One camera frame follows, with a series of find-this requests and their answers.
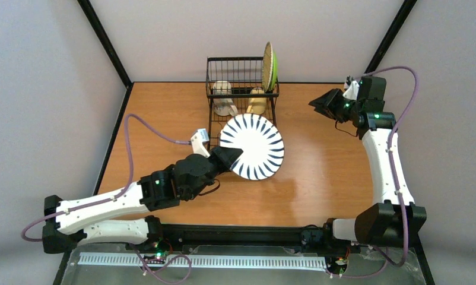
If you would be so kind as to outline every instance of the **white wall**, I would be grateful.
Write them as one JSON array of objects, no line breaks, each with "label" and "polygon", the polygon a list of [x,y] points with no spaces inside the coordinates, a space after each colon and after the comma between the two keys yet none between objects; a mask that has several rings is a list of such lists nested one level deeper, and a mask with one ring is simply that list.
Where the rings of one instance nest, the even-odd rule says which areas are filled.
[{"label": "white wall", "polygon": [[[404,173],[438,284],[476,284],[476,1],[418,1],[380,68],[408,65],[420,92],[399,130]],[[410,98],[407,71],[382,74],[386,109]]]},{"label": "white wall", "polygon": [[21,229],[93,193],[124,94],[76,1],[0,1],[0,284],[52,283],[61,255]]},{"label": "white wall", "polygon": [[134,81],[204,81],[208,56],[262,56],[281,81],[363,72],[402,0],[93,0]]}]

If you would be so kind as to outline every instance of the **wooden tabletop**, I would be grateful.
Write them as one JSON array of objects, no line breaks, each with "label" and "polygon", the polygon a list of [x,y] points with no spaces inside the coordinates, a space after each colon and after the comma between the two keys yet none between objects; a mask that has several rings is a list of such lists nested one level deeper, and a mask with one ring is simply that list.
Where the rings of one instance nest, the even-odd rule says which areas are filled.
[{"label": "wooden tabletop", "polygon": [[[334,129],[334,121],[316,113],[308,102],[333,84],[281,84],[277,127],[285,159],[271,178],[248,181],[225,173],[215,193],[180,206],[155,211],[162,223],[242,226],[322,225],[328,218],[356,217],[371,206],[372,180],[366,152],[358,138]],[[126,107],[164,135],[188,140],[208,127],[204,83],[135,83]],[[342,129],[355,131],[350,123]],[[192,153],[151,133],[139,122],[129,123],[135,163],[134,180],[184,159]],[[99,193],[116,190],[128,180],[123,127],[119,129]],[[134,214],[119,219],[139,219]]]}]

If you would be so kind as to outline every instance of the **white plate with blue stripes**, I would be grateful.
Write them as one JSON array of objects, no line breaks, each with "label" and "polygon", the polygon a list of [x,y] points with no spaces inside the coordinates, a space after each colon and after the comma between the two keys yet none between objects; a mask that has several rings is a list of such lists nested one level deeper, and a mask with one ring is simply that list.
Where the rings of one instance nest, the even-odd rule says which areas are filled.
[{"label": "white plate with blue stripes", "polygon": [[220,133],[219,145],[243,150],[231,171],[248,180],[273,176],[284,161],[284,141],[277,127],[253,113],[229,120]]}]

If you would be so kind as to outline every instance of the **black wire dish rack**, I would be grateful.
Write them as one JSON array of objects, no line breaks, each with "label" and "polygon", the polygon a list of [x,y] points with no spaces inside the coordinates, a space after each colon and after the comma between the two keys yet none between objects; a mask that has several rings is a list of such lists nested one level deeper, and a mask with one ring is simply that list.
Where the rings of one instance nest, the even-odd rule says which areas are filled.
[{"label": "black wire dish rack", "polygon": [[[262,56],[242,56],[207,59],[207,79],[205,87],[209,106],[208,133],[210,143],[208,149],[219,145],[219,136],[222,128],[233,116],[220,116],[214,110],[215,99],[232,99],[238,110],[238,114],[247,112],[251,98],[266,98],[266,106],[261,116],[277,125],[275,106],[280,93],[278,83],[273,89],[264,94],[251,94],[252,90],[262,88]],[[214,94],[214,84],[217,81],[227,81],[231,85],[231,91],[227,94]]]}]

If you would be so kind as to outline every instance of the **white perforated strip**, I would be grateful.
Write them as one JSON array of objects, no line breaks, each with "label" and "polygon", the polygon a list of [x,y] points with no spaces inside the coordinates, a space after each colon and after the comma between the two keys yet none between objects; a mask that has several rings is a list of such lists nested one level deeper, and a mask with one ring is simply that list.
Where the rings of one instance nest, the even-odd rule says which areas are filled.
[{"label": "white perforated strip", "polygon": [[[167,261],[176,255],[169,255]],[[256,268],[256,269],[298,269],[323,271],[324,257],[306,256],[227,256],[227,255],[188,255],[194,268]],[[110,254],[81,252],[80,265],[140,266],[135,254]],[[161,264],[150,264],[161,267]],[[170,267],[187,267],[184,258],[178,258]]]}]

